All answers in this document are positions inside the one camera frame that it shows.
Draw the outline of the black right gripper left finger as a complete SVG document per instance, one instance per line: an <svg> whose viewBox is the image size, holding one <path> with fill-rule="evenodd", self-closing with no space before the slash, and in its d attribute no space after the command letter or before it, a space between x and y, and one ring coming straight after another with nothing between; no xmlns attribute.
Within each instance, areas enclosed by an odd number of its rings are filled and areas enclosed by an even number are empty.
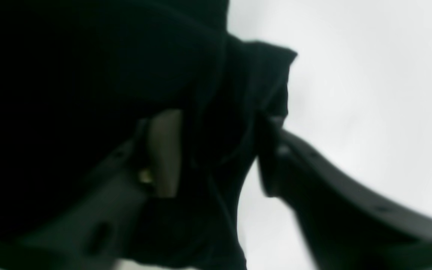
<svg viewBox="0 0 432 270"><path fill-rule="evenodd" d="M0 240L0 270L113 270L131 246L140 211L178 193L182 168L179 109L142 119L84 179L86 193L49 224Z"/></svg>

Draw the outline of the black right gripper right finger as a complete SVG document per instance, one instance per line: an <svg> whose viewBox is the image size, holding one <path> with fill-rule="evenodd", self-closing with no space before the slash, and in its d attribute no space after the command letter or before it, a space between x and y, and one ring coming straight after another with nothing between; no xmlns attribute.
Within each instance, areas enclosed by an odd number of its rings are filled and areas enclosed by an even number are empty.
<svg viewBox="0 0 432 270"><path fill-rule="evenodd" d="M432 270L432 218L371 191L278 118L257 117L259 173L283 200L319 270Z"/></svg>

